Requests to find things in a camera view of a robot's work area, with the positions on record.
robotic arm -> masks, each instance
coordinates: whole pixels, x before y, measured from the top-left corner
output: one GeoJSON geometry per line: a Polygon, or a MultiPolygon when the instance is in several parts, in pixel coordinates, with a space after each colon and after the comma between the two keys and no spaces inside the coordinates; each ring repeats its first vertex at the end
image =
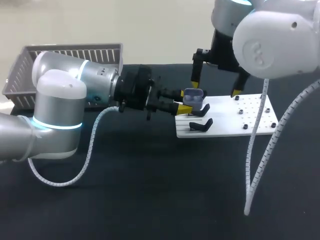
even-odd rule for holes
{"type": "Polygon", "coordinates": [[[146,109],[148,120],[157,110],[174,116],[203,116],[209,110],[177,103],[183,102],[184,92],[163,87],[143,65],[137,74],[129,72],[122,77],[115,67],[44,51],[33,64],[32,82],[36,87],[32,119],[0,113],[0,161],[72,156],[78,147],[86,102],[107,106],[117,102],[121,113],[125,108],[146,109]],[[164,102],[160,97],[176,102],[164,102]]]}
{"type": "Polygon", "coordinates": [[[253,75],[277,79],[319,66],[320,3],[317,0],[216,0],[211,49],[193,55],[191,82],[199,87],[203,62],[238,73],[231,96],[253,75]]]}

screw hole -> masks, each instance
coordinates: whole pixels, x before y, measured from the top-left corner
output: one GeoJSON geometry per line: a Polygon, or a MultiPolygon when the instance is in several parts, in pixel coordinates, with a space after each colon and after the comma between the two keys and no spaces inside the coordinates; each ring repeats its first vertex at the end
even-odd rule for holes
{"type": "Polygon", "coordinates": [[[298,26],[298,23],[295,21],[294,23],[292,23],[291,24],[291,27],[293,28],[293,29],[296,29],[297,28],[297,26],[298,26]]]}

white plate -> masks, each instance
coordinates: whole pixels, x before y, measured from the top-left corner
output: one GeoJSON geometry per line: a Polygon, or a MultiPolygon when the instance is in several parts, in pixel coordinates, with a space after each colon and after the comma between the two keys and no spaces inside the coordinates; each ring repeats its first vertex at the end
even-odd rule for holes
{"type": "MultiPolygon", "coordinates": [[[[238,101],[230,96],[207,96],[203,101],[203,106],[210,104],[210,110],[205,117],[188,116],[187,114],[175,117],[176,136],[178,138],[249,136],[257,118],[260,96],[261,94],[240,95],[238,101]],[[190,122],[204,125],[210,118],[213,119],[213,124],[207,132],[190,131],[190,122]],[[248,124],[248,129],[243,128],[244,124],[248,124]]],[[[278,125],[279,122],[267,96],[257,135],[273,134],[275,128],[271,127],[272,123],[278,125]]]]}

white robotic arm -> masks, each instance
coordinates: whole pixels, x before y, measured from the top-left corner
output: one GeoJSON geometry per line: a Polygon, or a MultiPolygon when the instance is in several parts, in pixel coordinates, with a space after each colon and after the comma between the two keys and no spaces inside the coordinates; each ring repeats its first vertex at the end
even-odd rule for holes
{"type": "Polygon", "coordinates": [[[267,0],[255,5],[233,35],[239,65],[262,79],[314,72],[320,63],[320,3],[267,0]]]}

gray plastic basket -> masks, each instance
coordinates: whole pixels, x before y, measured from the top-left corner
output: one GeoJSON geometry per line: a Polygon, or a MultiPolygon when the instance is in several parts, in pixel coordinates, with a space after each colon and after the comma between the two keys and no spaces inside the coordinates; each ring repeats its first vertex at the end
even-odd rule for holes
{"type": "MultiPolygon", "coordinates": [[[[25,46],[9,71],[2,94],[18,109],[35,108],[36,88],[32,83],[31,74],[34,61],[42,51],[53,51],[100,64],[111,64],[118,67],[121,73],[122,49],[121,43],[25,46]]],[[[96,108],[101,105],[88,102],[86,107],[96,108]]]]}

